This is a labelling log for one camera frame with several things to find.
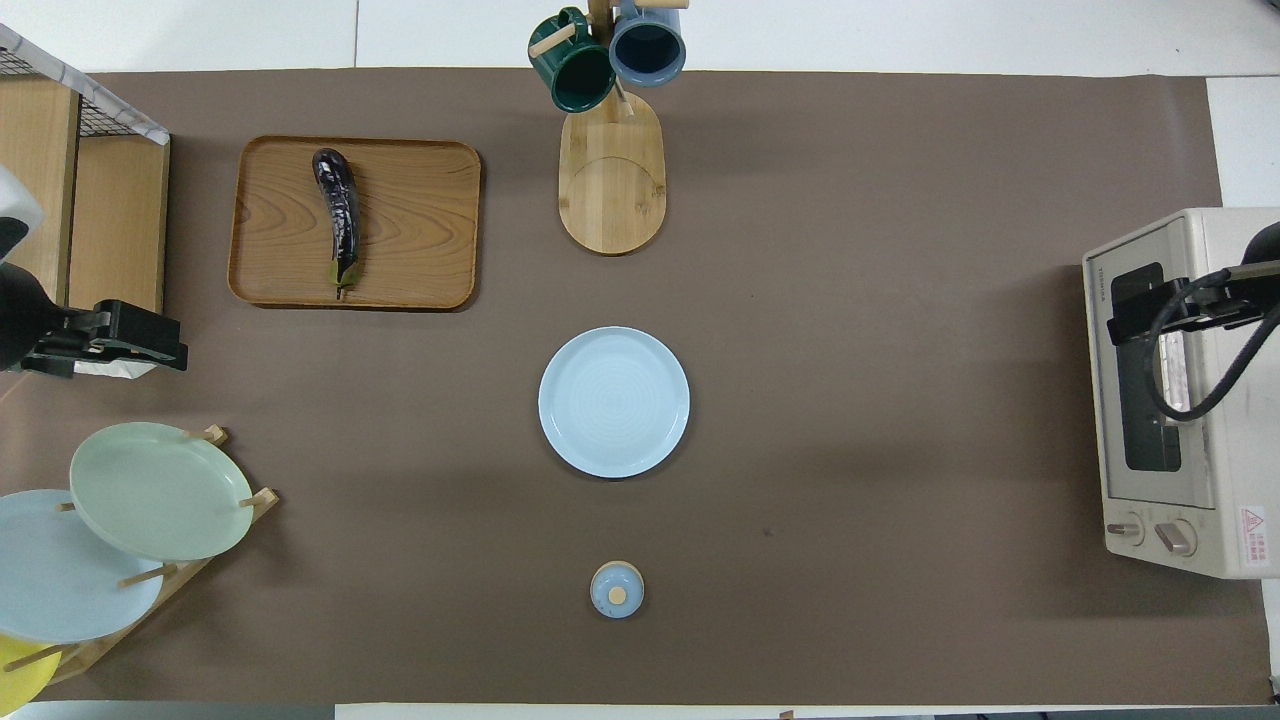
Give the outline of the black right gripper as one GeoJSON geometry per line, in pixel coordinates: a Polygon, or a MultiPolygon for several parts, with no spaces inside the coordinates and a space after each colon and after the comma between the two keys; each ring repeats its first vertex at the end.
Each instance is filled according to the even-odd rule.
{"type": "Polygon", "coordinates": [[[1216,327],[1248,325],[1263,316],[1263,264],[1229,266],[1229,278],[1178,299],[1190,283],[1185,277],[1164,278],[1164,269],[1151,263],[1112,282],[1112,316],[1106,322],[1112,345],[1146,337],[1166,305],[1169,318],[1160,332],[1198,332],[1216,327]]]}

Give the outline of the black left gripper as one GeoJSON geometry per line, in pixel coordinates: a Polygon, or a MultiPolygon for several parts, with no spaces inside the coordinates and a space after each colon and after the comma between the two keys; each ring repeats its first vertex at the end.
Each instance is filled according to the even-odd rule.
{"type": "Polygon", "coordinates": [[[120,300],[104,300],[91,310],[55,306],[26,331],[31,341],[20,341],[22,372],[70,378],[86,368],[106,370],[120,363],[145,372],[188,368],[180,323],[120,300]]]}

